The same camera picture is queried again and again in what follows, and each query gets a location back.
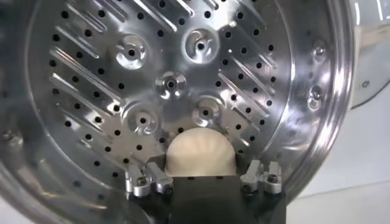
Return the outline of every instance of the metal plate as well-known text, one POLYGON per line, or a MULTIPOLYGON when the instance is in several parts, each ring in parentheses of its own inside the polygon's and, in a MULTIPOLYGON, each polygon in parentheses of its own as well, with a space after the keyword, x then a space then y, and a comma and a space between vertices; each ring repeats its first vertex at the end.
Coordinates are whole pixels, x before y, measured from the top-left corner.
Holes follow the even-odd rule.
POLYGON ((3 191, 43 222, 131 220, 125 166, 163 154, 194 127, 225 134, 247 159, 278 161, 291 200, 325 158, 349 101, 345 2, 46 0, 5 8, 1 44, 16 50, 0 61, 0 170, 32 195, 21 205, 8 185, 3 191), (53 212, 32 212, 36 198, 53 212))

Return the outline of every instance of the white dough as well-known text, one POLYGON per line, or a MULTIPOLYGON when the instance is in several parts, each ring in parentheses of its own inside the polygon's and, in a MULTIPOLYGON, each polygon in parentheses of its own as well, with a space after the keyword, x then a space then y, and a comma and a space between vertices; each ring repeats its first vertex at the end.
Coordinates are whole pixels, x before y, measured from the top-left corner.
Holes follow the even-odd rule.
POLYGON ((172 177, 234 175, 235 152, 219 132, 209 128, 190 129, 178 135, 169 146, 165 172, 172 177))

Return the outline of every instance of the stainless steel surface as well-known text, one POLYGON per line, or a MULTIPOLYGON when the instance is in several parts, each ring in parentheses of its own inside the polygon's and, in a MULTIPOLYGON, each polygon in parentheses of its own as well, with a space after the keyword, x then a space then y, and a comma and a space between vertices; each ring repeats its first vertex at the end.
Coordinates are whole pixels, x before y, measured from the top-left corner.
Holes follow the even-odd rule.
POLYGON ((390 1, 350 0, 356 25, 356 78, 352 106, 375 97, 390 83, 390 1))
POLYGON ((282 170, 277 162, 270 162, 268 171, 260 179, 264 183, 264 191, 270 194, 282 192, 282 170))
POLYGON ((246 192, 257 191, 261 172, 262 164, 260 163, 260 160, 252 160, 247 172, 239 178, 242 182, 243 190, 246 192))
POLYGON ((292 200, 350 98, 345 1, 1 1, 0 189, 38 223, 136 223, 129 164, 193 127, 277 161, 292 200))

